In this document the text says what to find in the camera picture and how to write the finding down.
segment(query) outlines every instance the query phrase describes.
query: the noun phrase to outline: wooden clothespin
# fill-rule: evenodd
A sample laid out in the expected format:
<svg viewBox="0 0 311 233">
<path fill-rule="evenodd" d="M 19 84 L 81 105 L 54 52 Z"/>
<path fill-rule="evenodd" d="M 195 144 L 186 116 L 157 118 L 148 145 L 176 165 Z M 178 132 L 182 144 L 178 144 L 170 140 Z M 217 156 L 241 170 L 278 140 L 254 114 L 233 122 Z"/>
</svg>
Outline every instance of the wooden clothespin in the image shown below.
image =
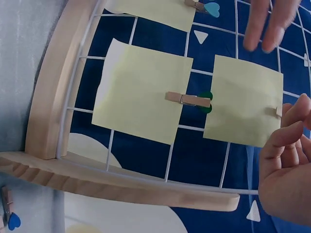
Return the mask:
<svg viewBox="0 0 311 233">
<path fill-rule="evenodd" d="M 9 190 L 6 186 L 2 187 L 1 196 L 6 224 L 8 225 L 9 230 L 12 231 L 15 228 L 20 227 L 21 222 L 20 218 L 13 211 L 13 199 L 11 190 Z"/>
<path fill-rule="evenodd" d="M 282 118 L 282 105 L 276 107 L 276 116 Z"/>
<path fill-rule="evenodd" d="M 173 102 L 177 102 L 180 104 L 192 105 L 192 106 L 200 106 L 200 107 L 210 107 L 210 99 L 202 98 L 191 95 L 183 95 L 177 92 L 167 92 L 165 94 L 165 99 Z"/>
<path fill-rule="evenodd" d="M 185 4 L 187 6 L 193 7 L 196 9 L 196 12 L 200 13 L 208 13 L 207 10 L 204 7 L 204 3 L 196 2 L 194 0 L 185 0 Z"/>
</svg>

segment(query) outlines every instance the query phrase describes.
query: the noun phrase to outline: wooden frame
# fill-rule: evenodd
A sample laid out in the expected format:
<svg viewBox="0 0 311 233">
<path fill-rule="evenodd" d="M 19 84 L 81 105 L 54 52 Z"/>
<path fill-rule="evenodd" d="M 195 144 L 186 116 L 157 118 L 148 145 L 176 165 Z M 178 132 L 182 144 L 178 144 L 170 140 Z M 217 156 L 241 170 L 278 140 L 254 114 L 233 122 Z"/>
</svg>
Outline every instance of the wooden frame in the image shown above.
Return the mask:
<svg viewBox="0 0 311 233">
<path fill-rule="evenodd" d="M 90 197 L 133 203 L 168 205 L 214 211 L 234 211 L 240 195 L 192 188 L 190 184 L 132 172 L 67 152 L 73 110 L 66 111 L 61 155 L 56 159 L 61 118 L 71 76 L 68 106 L 74 107 L 85 59 L 74 66 L 80 43 L 87 56 L 106 0 L 69 0 L 47 49 L 32 102 L 25 152 L 0 153 L 0 171 L 54 189 Z"/>
</svg>

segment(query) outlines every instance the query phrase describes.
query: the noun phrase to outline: navy blue background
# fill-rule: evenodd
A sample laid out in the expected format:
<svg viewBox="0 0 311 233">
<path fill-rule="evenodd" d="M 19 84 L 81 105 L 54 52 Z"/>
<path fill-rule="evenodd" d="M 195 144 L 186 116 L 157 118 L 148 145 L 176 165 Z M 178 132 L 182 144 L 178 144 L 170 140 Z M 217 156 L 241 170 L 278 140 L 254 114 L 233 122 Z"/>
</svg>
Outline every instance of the navy blue background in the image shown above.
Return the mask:
<svg viewBox="0 0 311 233">
<path fill-rule="evenodd" d="M 194 22 L 235 31 L 235 7 L 233 0 L 215 0 L 220 5 L 220 17 L 196 13 Z M 304 7 L 311 10 L 309 0 L 303 0 Z M 299 9 L 303 26 L 311 31 L 311 15 Z M 244 34 L 249 14 L 249 5 L 238 2 L 239 33 Z M 102 17 L 96 30 L 89 56 L 105 57 L 113 38 L 129 43 L 134 23 L 133 17 Z M 295 23 L 300 25 L 299 18 Z M 208 33 L 205 42 L 200 45 L 194 30 Z M 311 34 L 305 31 L 311 54 Z M 184 55 L 187 33 L 169 26 L 139 18 L 135 30 L 133 45 Z M 249 53 L 242 47 L 243 37 L 239 36 L 239 59 L 254 62 L 278 71 L 277 51 L 266 54 L 258 48 Z M 301 28 L 291 25 L 284 35 L 281 47 L 300 56 L 306 53 Z M 208 27 L 193 25 L 190 32 L 188 57 L 194 58 L 193 69 L 213 72 L 215 55 L 236 57 L 235 34 L 222 32 Z M 77 108 L 93 110 L 96 91 L 101 81 L 104 61 L 87 59 L 83 72 Z M 284 91 L 297 95 L 307 93 L 310 96 L 310 78 L 304 60 L 280 50 L 281 72 L 284 74 Z M 198 95 L 209 91 L 212 77 L 191 73 L 187 93 Z M 296 97 L 284 95 L 283 102 L 294 104 Z M 92 115 L 74 112 L 71 132 L 90 136 L 108 147 L 110 130 L 91 124 Z M 180 124 L 204 128 L 206 115 L 197 108 L 184 106 Z M 219 186 L 227 143 L 203 138 L 203 132 L 178 129 L 174 143 L 169 179 L 179 182 Z M 163 178 L 170 146 L 115 132 L 112 153 L 125 169 Z M 258 148 L 231 144 L 228 165 L 223 187 L 240 189 L 258 188 Z M 251 203 L 257 200 L 261 222 L 246 219 Z M 311 232 L 309 228 L 268 216 L 262 209 L 257 196 L 241 196 L 239 206 L 231 213 L 200 211 L 184 208 L 172 208 L 183 221 L 189 233 L 200 232 Z"/>
</svg>

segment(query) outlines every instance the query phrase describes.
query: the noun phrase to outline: person's hand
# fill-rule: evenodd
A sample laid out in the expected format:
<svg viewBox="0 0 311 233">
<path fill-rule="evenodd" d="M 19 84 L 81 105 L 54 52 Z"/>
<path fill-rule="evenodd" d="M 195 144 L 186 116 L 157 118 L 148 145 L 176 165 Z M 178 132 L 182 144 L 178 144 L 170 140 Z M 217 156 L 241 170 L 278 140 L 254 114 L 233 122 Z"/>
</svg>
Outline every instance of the person's hand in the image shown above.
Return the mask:
<svg viewBox="0 0 311 233">
<path fill-rule="evenodd" d="M 284 36 L 285 30 L 294 21 L 301 0 L 276 0 L 270 17 L 268 29 L 262 41 L 262 50 L 271 52 Z M 268 16 L 270 0 L 251 0 L 250 15 L 245 32 L 244 47 L 256 49 L 263 26 Z"/>
<path fill-rule="evenodd" d="M 281 128 L 259 154 L 259 199 L 273 216 L 311 225 L 311 100 L 303 94 L 294 106 L 284 104 Z"/>
</svg>

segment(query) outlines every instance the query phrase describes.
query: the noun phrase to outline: sticky note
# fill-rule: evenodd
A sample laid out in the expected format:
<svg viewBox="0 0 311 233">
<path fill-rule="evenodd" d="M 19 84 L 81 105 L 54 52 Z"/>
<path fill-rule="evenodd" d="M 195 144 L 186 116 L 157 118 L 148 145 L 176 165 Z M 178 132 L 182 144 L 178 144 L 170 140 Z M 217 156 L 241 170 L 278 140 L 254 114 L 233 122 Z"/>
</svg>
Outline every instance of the sticky note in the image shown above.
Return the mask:
<svg viewBox="0 0 311 233">
<path fill-rule="evenodd" d="M 195 8 L 186 6 L 184 0 L 113 0 L 109 9 L 146 18 L 185 32 L 190 32 L 195 14 Z"/>
<path fill-rule="evenodd" d="M 182 104 L 165 100 L 165 94 L 186 93 L 192 62 L 192 58 L 113 39 L 97 90 L 92 124 L 172 144 Z"/>
<path fill-rule="evenodd" d="M 204 138 L 263 147 L 280 128 L 283 74 L 234 58 L 215 56 Z"/>
</svg>

